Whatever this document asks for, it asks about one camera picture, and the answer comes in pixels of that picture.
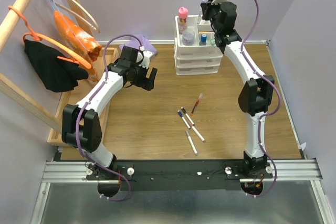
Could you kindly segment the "pink cap crayon bottle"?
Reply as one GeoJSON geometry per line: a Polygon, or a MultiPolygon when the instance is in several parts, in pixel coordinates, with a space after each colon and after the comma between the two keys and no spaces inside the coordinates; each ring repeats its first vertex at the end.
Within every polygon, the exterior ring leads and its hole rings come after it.
{"type": "Polygon", "coordinates": [[[180,34],[187,29],[187,17],[188,9],[186,7],[180,7],[178,9],[178,30],[180,34]]]}

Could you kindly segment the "grey blue cap glue bottle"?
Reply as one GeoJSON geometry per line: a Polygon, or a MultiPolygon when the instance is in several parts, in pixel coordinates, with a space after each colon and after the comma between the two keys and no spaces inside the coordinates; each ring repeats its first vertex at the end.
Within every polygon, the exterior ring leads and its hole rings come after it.
{"type": "Polygon", "coordinates": [[[199,45],[200,46],[206,46],[207,44],[207,34],[201,34],[200,40],[199,40],[199,45]]]}

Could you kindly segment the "clear round jar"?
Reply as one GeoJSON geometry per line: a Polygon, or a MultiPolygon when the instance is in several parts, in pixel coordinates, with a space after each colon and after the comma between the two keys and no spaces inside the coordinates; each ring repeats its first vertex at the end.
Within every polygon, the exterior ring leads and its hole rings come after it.
{"type": "Polygon", "coordinates": [[[195,39],[195,32],[192,29],[185,29],[182,32],[182,44],[185,46],[192,46],[195,39]]]}

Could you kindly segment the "white plastic drawer organizer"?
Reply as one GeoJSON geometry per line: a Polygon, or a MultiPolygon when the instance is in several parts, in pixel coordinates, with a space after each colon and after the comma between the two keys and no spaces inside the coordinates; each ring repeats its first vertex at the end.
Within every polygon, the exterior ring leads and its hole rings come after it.
{"type": "Polygon", "coordinates": [[[185,46],[182,44],[182,34],[178,31],[178,17],[175,16],[174,61],[178,76],[214,74],[221,65],[222,52],[216,45],[210,44],[210,40],[214,39],[210,22],[202,20],[198,25],[197,18],[197,15],[189,15],[187,18],[187,28],[194,30],[195,39],[192,46],[185,46]],[[206,46],[199,45],[201,34],[207,34],[206,46]]]}

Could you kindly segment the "blue cap whiteboard marker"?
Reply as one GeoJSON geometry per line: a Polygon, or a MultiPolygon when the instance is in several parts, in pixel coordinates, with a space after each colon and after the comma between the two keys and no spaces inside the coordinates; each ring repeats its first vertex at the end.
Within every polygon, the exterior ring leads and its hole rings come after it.
{"type": "Polygon", "coordinates": [[[188,121],[185,119],[185,117],[183,116],[182,112],[180,110],[177,110],[178,115],[181,117],[182,121],[185,123],[186,127],[190,130],[191,127],[188,123],[188,121]]]}

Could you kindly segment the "black cap whiteboard marker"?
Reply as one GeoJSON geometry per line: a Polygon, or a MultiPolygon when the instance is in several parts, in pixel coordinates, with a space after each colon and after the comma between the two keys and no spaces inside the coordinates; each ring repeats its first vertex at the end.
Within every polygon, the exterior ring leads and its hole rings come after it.
{"type": "Polygon", "coordinates": [[[186,109],[184,107],[181,107],[182,112],[185,114],[185,116],[188,118],[189,122],[194,126],[195,123],[193,122],[192,118],[187,113],[186,109]]]}

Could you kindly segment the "red gel pen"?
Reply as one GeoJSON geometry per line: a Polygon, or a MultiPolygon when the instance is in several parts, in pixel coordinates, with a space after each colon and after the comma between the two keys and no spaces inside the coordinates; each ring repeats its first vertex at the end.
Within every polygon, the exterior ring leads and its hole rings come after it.
{"type": "Polygon", "coordinates": [[[196,111],[196,108],[197,108],[199,102],[201,101],[202,97],[203,97],[203,94],[201,93],[201,94],[198,96],[198,98],[197,98],[197,100],[196,100],[196,102],[195,102],[195,104],[194,104],[194,107],[193,107],[193,109],[192,109],[192,111],[191,111],[191,115],[193,115],[194,112],[196,111]]]}

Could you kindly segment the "brown cap white marker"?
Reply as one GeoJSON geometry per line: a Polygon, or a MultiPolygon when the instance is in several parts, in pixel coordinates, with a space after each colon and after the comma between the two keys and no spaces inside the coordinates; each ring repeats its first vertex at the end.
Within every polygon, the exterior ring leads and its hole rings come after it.
{"type": "Polygon", "coordinates": [[[200,132],[196,129],[195,126],[191,126],[191,129],[195,132],[195,134],[199,137],[199,139],[202,141],[202,142],[205,142],[205,139],[204,137],[200,134],[200,132]]]}

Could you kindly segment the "grey tip acrylic marker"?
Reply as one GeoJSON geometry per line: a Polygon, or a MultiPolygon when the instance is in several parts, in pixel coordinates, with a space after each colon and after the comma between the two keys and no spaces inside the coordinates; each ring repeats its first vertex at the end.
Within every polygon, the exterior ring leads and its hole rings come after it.
{"type": "Polygon", "coordinates": [[[189,132],[188,132],[188,131],[185,131],[185,134],[186,134],[187,139],[188,139],[188,141],[189,141],[189,143],[190,143],[190,145],[191,145],[191,148],[192,148],[192,150],[193,150],[194,155],[197,156],[197,155],[198,155],[198,152],[197,152],[197,149],[196,149],[196,147],[195,147],[195,145],[194,145],[194,143],[193,143],[193,140],[192,140],[192,138],[191,138],[189,132]]]}

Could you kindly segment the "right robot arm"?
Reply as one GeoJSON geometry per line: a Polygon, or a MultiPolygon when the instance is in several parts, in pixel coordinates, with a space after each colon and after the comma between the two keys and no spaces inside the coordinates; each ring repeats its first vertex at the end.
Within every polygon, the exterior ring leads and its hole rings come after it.
{"type": "Polygon", "coordinates": [[[207,0],[201,3],[202,18],[210,22],[215,45],[232,62],[242,81],[243,88],[238,105],[245,113],[247,144],[240,169],[249,178],[266,169],[265,114],[272,101],[275,80],[265,75],[253,62],[241,37],[235,30],[237,6],[227,0],[207,0]]]}

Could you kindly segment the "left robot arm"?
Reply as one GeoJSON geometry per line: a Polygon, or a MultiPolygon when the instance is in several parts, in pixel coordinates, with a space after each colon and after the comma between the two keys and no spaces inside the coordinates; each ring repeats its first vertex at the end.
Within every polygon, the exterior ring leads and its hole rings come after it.
{"type": "Polygon", "coordinates": [[[76,148],[88,160],[99,164],[98,173],[104,179],[116,175],[116,156],[103,144],[100,115],[112,97],[125,84],[150,91],[154,88],[157,69],[149,65],[154,53],[124,46],[121,56],[106,66],[95,87],[75,105],[68,104],[62,112],[61,139],[76,148]]]}

